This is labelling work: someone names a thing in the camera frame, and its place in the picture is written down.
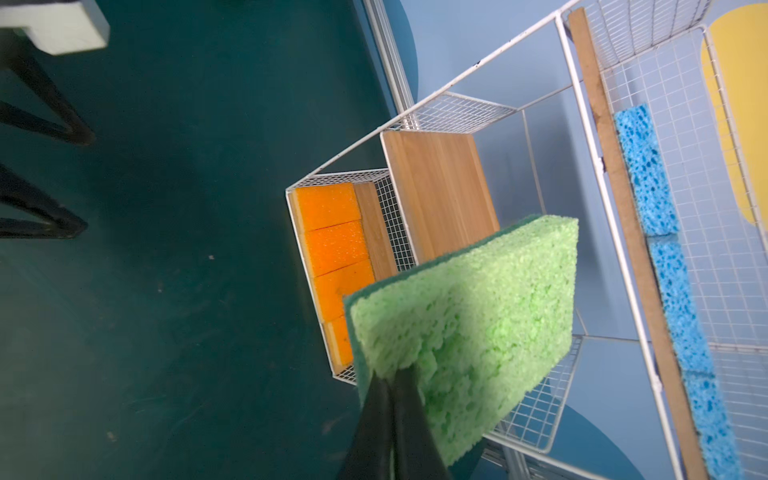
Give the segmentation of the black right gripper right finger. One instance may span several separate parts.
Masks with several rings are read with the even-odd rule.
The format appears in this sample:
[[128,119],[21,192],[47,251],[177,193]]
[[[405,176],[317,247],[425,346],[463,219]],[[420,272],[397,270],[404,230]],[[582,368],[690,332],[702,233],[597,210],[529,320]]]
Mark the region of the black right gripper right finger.
[[451,479],[442,461],[418,389],[414,367],[398,370],[392,382],[395,479]]

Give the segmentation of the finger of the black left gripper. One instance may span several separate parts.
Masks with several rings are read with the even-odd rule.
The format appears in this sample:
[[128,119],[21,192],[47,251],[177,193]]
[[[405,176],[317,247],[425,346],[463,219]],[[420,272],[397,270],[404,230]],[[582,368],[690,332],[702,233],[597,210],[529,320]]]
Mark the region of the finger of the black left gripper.
[[63,124],[57,124],[2,101],[2,124],[74,145],[90,145],[96,140],[94,131],[35,60],[29,41],[18,35],[2,35],[1,69],[10,70],[63,121]]
[[40,219],[2,217],[2,239],[73,239],[88,228],[85,220],[5,166],[1,166],[1,204]]

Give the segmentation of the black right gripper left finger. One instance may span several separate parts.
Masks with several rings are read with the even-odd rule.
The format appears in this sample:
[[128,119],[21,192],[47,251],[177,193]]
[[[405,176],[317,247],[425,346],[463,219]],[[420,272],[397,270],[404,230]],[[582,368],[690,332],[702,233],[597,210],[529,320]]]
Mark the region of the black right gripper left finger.
[[338,479],[389,479],[394,403],[385,380],[374,375]]

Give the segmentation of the green sponge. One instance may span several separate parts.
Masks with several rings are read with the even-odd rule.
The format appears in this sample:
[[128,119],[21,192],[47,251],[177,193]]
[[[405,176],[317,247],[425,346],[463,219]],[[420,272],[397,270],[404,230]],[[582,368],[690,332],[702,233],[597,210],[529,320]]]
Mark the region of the green sponge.
[[344,302],[357,385],[414,367],[438,452],[453,464],[571,348],[579,224],[530,216]]

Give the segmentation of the orange sponge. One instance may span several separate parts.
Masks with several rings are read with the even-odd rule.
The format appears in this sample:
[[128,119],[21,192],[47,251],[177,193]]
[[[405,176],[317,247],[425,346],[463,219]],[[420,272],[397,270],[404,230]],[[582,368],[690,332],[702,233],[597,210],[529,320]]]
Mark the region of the orange sponge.
[[290,194],[290,198],[300,232],[361,219],[352,183],[300,187]]
[[314,292],[321,321],[331,322],[344,314],[343,298],[375,281],[369,259],[329,272],[314,279]]
[[326,322],[324,324],[324,332],[333,371],[340,373],[354,362],[354,354],[349,340],[345,317],[340,316]]
[[304,232],[301,239],[312,278],[368,258],[360,220]]

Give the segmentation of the blue sponge front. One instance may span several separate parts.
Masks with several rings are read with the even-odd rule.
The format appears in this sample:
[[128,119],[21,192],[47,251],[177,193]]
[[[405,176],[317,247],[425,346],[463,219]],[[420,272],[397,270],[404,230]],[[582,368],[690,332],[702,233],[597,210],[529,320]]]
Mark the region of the blue sponge front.
[[651,256],[668,333],[680,369],[714,374],[714,363],[697,318],[685,256],[675,235],[650,237]]

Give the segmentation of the blue sponge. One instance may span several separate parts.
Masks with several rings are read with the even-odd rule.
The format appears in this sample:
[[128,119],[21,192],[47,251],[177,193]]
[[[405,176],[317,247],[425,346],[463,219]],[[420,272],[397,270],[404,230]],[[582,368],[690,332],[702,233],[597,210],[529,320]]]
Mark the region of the blue sponge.
[[680,369],[714,374],[714,363],[697,318],[685,256],[675,235],[650,237],[651,256],[668,333]]
[[735,434],[715,377],[683,372],[698,443],[710,479],[743,479]]
[[614,123],[645,235],[676,235],[680,224],[648,105],[615,113]]

